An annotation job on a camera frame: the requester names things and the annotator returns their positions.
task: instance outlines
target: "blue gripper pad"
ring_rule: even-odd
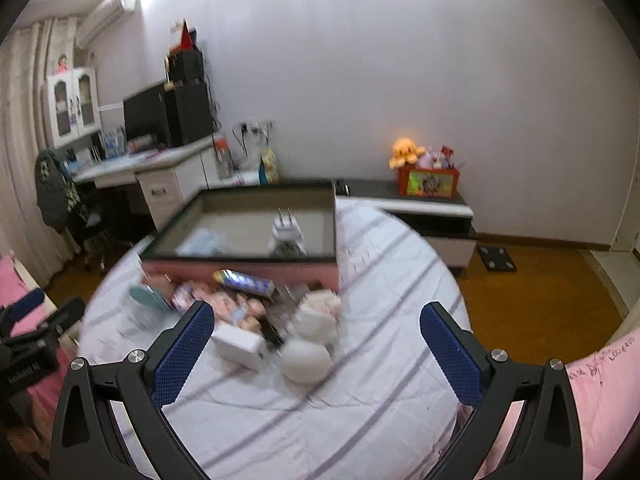
[[[476,408],[484,397],[482,372],[453,330],[437,312],[434,304],[442,308],[439,303],[429,303],[422,308],[420,313],[422,337],[440,365],[459,402]],[[462,331],[449,314],[444,309],[442,311],[442,315],[448,316],[453,325]]]
[[[177,399],[209,341],[214,325],[213,309],[208,303],[201,304],[154,371],[151,400],[156,408],[160,409]]]
[[[44,301],[44,290],[36,288],[27,294],[21,300],[16,301],[9,307],[9,320],[17,323],[30,312],[39,307]]]

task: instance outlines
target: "desk drawer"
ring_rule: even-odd
[[[178,180],[173,171],[140,175],[138,179],[149,207],[151,207],[152,204],[160,205],[183,202]]]

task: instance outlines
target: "curtain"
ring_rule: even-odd
[[[0,45],[0,226],[40,286],[74,256],[68,238],[42,221],[33,167],[49,146],[42,105],[46,78],[61,54],[72,66],[77,26],[77,18],[46,20],[12,32]]]

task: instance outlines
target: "pink bedding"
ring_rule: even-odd
[[[580,420],[583,480],[593,480],[602,472],[640,412],[639,362],[640,330],[635,330],[566,368]],[[497,467],[522,405],[522,402],[511,405],[477,479]]]
[[[0,306],[2,306],[2,308],[9,306],[26,296],[29,292],[29,288],[16,274],[14,261],[11,256],[4,256],[2,260],[0,260]],[[11,335],[20,335],[34,330],[38,323],[45,317],[47,317],[47,314],[44,305],[41,305],[30,312],[24,319],[16,323]],[[69,355],[62,348],[58,349],[56,355],[60,363],[58,371],[29,388],[31,397],[39,400],[47,413],[52,417],[56,413],[58,397],[60,396],[66,370],[73,359],[73,356]]]

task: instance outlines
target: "white plush toy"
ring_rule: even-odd
[[[280,350],[280,370],[292,381],[317,383],[333,366],[326,345],[338,338],[340,298],[330,290],[308,293],[289,326],[291,339]]]

